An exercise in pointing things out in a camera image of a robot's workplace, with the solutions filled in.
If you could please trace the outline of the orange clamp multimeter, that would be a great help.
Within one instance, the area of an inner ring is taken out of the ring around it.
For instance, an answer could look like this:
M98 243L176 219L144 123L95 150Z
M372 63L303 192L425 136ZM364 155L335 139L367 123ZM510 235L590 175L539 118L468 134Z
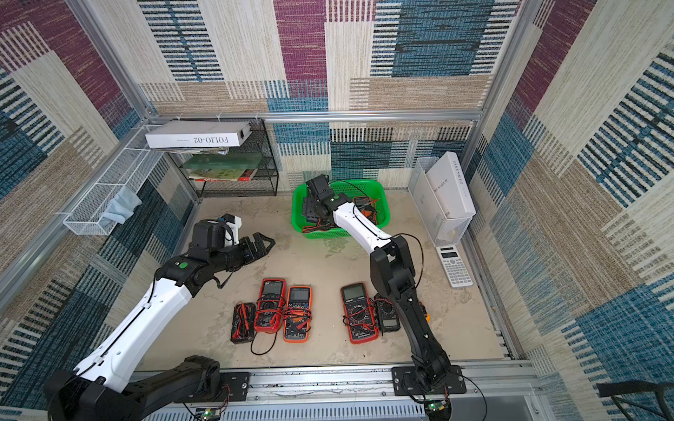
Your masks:
M366 219L377 225L377 199L370 196L356 196L353 198L353 202Z

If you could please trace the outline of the large dark green multimeter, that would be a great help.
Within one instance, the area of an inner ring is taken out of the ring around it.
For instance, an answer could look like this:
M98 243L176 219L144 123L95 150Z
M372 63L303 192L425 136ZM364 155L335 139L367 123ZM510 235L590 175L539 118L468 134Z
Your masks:
M301 233L309 234L316 232L328 232L336 228L336 224L328 219L321 219L313 207L312 201L308 196L303 199L302 215L307 222Z

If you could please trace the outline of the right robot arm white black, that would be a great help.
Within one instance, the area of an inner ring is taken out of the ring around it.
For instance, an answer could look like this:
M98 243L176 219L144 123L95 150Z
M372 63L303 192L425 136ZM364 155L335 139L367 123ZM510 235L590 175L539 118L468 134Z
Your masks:
M425 392L448 385L449 356L435 338L419 304L416 272L407 240L385 233L358 210L344 193L336 193L327 175L306 183L309 203L317 216L345 230L369 253L370 280L398 312L410 342L416 382Z

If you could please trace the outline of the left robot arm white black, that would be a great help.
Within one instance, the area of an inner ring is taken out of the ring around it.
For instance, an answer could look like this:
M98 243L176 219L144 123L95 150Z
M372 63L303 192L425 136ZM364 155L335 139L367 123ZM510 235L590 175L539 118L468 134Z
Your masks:
M241 226L231 214L196 223L188 250L156 270L147 292L113 333L74 369L49 378L44 388L48 419L142 420L185 398L223 398L219 362L204 356L188 357L145 380L131 377L161 332L207 282L270 253L272 238L261 233L241 237Z

